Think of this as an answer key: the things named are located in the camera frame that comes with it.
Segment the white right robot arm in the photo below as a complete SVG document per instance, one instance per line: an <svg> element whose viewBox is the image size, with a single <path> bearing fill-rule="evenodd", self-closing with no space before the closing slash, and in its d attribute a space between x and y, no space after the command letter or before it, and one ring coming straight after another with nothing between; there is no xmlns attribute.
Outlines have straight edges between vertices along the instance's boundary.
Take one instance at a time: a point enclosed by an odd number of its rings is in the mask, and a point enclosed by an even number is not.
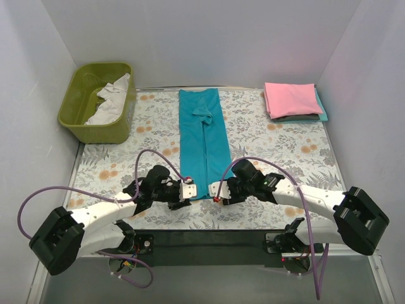
<svg viewBox="0 0 405 304"><path fill-rule="evenodd" d="M254 196L276 205L304 210L304 218L288 225L276 243L286 242L292 251L302 251L311 243L344 244L362 255L374 254L387 226L388 216L361 188L329 191L299 185L292 176L278 169L263 174L251 157L235 160L227 168L233 177L210 185L215 201L233 205Z"/></svg>

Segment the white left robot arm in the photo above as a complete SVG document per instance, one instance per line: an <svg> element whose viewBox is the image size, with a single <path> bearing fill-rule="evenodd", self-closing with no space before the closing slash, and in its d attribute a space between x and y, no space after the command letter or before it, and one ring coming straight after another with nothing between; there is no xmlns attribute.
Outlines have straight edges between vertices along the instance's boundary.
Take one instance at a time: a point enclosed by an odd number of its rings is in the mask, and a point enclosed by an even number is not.
<svg viewBox="0 0 405 304"><path fill-rule="evenodd" d="M55 208L29 247L52 276L67 270L80 257L101 250L133 253L142 248L142 243L135 229L126 223L127 218L154 202L167 203L171 210L189 206L196 196L197 186L190 177L174 180L166 167L155 165L111 201L74 210Z"/></svg>

